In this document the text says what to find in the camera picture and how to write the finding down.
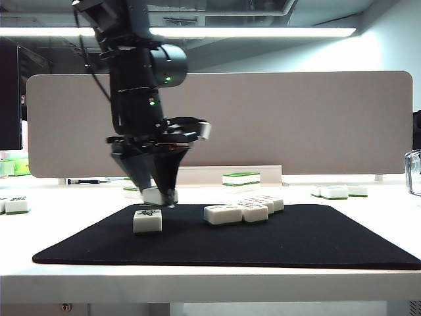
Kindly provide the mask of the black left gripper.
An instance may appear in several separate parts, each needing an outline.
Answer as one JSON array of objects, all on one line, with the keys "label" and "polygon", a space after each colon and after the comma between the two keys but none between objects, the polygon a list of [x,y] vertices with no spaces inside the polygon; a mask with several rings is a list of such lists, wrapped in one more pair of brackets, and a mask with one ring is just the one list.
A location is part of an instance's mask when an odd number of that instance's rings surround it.
[{"label": "black left gripper", "polygon": [[142,192],[151,187],[151,172],[143,155],[153,154],[153,177],[161,193],[162,203],[173,206],[176,178],[180,163],[197,140],[197,128],[180,124],[170,125],[162,134],[154,136],[111,136],[111,157]]}]

